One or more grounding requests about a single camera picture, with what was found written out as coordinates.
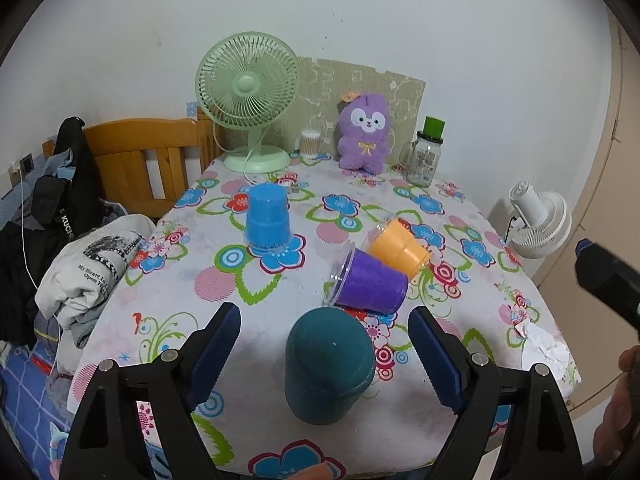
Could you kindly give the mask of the person's right hand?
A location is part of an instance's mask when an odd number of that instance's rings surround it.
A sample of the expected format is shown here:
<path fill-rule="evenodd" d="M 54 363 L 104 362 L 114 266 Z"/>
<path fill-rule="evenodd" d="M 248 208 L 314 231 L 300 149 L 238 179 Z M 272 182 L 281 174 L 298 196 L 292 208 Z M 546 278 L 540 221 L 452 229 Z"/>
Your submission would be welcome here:
<path fill-rule="evenodd" d="M 618 360 L 618 367 L 622 374 L 604 410 L 602 422 L 593 435 L 594 460 L 598 465 L 608 466 L 623 452 L 622 434 L 631 420 L 629 373 L 634 365 L 634 357 L 638 353 L 638 346 L 631 347 L 624 351 Z"/>

